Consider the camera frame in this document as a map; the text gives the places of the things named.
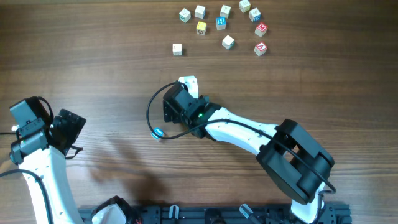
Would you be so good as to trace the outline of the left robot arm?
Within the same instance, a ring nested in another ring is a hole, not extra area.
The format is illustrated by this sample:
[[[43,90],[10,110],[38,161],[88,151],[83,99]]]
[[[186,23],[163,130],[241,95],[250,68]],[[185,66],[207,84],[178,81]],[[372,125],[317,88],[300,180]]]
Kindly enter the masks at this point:
[[[66,172],[67,155],[86,120],[62,109],[54,115],[41,96],[10,107],[17,122],[10,159],[27,182],[37,223],[135,223],[139,216],[117,196],[83,218],[73,199]]]

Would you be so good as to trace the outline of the blue letter P block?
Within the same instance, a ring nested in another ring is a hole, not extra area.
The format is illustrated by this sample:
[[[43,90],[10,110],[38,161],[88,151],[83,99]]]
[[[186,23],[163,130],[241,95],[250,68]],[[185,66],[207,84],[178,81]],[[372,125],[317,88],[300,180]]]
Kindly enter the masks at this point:
[[[157,142],[161,141],[162,138],[165,136],[163,130],[160,128],[155,128],[153,132],[150,134]]]

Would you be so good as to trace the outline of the plain white block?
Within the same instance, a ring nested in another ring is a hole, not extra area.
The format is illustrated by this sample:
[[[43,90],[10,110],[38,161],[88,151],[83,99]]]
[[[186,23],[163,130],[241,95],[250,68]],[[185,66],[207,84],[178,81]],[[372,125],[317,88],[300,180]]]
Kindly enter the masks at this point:
[[[183,55],[182,44],[172,44],[172,53],[173,56],[182,56]]]

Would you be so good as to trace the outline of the white block top centre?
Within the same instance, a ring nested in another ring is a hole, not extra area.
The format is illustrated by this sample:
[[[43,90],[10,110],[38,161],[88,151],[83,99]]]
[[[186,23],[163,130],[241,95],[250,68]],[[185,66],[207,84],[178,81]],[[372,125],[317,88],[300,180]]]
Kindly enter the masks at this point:
[[[227,19],[230,13],[231,13],[231,7],[227,5],[222,5],[220,10],[220,16]]]

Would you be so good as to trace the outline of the white block green side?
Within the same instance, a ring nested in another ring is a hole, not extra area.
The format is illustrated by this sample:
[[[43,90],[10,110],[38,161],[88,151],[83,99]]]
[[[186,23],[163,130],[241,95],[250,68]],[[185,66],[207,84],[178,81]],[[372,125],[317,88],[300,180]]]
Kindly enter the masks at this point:
[[[227,35],[227,36],[222,40],[222,43],[221,43],[221,44],[222,44],[222,46],[223,46],[224,48],[230,50],[230,49],[233,47],[233,45],[234,45],[234,39],[233,39],[231,36]]]

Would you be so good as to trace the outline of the white block blue side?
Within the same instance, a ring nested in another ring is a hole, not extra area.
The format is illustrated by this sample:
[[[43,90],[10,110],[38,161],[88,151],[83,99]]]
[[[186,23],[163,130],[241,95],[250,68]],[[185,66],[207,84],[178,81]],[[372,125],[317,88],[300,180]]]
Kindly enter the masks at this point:
[[[197,5],[197,7],[195,9],[195,17],[197,17],[199,19],[204,19],[205,18],[205,14],[206,14],[206,7],[205,6],[201,6],[201,5]]]

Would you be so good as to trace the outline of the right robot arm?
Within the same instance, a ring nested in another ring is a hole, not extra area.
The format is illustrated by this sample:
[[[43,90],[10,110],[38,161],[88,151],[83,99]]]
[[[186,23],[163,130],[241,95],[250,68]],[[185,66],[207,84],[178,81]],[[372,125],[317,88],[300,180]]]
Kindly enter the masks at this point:
[[[316,223],[323,212],[323,196],[336,192],[328,178],[332,156],[291,119],[264,124],[237,116],[209,101],[194,97],[176,81],[165,86],[164,119],[180,123],[198,138],[227,142],[255,155],[280,190],[291,198],[290,211],[302,223]]]

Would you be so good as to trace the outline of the yellow top block left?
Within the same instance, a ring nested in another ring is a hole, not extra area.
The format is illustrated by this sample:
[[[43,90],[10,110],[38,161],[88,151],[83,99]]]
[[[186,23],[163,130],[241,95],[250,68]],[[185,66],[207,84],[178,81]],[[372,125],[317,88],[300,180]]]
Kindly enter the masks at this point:
[[[207,29],[207,23],[199,21],[196,27],[196,32],[198,35],[205,35]]]

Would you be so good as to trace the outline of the white block blue letter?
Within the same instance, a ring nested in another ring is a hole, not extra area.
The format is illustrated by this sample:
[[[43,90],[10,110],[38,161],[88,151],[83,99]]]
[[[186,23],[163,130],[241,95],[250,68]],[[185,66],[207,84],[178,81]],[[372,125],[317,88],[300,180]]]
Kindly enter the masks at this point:
[[[257,22],[261,18],[261,12],[258,8],[251,9],[249,11],[249,18],[252,22]]]

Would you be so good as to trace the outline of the blue letter H block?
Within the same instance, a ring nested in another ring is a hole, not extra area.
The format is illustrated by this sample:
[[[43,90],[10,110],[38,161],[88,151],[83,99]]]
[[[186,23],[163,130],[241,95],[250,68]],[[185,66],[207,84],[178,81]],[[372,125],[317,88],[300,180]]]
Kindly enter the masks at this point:
[[[216,18],[216,29],[225,30],[226,29],[226,19],[224,17]]]

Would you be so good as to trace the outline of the red letter M block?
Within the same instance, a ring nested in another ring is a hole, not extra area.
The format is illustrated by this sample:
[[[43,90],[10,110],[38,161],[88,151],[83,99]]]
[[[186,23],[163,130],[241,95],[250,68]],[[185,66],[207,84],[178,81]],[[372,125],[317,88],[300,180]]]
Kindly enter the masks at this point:
[[[254,33],[259,37],[262,37],[267,32],[267,30],[268,30],[268,25],[263,22],[260,22],[258,23]]]

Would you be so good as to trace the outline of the green-sided white block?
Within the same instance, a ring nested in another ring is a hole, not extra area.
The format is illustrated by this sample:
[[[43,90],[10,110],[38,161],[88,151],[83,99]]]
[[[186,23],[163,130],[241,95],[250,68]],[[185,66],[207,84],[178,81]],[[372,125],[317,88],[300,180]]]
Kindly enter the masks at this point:
[[[191,19],[191,12],[188,9],[183,8],[179,12],[179,18],[182,22],[187,23]]]

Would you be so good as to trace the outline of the red letter A block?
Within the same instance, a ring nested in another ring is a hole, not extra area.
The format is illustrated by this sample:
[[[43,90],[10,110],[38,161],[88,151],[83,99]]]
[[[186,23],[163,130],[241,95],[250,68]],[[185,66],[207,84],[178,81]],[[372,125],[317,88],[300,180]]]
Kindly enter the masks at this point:
[[[256,53],[257,56],[261,56],[265,54],[267,51],[267,45],[264,42],[260,42],[256,44],[254,47],[254,52]]]

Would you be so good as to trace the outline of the white block yellow side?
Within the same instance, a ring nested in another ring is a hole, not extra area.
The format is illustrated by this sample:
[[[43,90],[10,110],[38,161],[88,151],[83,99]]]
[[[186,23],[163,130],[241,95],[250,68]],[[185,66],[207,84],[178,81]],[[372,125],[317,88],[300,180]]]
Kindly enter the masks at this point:
[[[251,3],[248,0],[240,0],[239,9],[242,13],[247,12],[251,8]]]

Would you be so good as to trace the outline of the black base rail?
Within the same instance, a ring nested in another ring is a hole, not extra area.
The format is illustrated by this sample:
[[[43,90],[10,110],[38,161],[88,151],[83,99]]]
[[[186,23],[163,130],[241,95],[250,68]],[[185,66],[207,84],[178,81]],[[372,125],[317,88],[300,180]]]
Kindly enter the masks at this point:
[[[271,204],[250,207],[252,214],[247,218],[239,211],[239,207],[180,207],[170,210],[165,206],[135,206],[139,219],[136,223],[168,224],[168,223],[302,223],[294,217],[288,204]],[[322,224],[352,224],[349,205],[342,203],[326,203],[320,218]]]

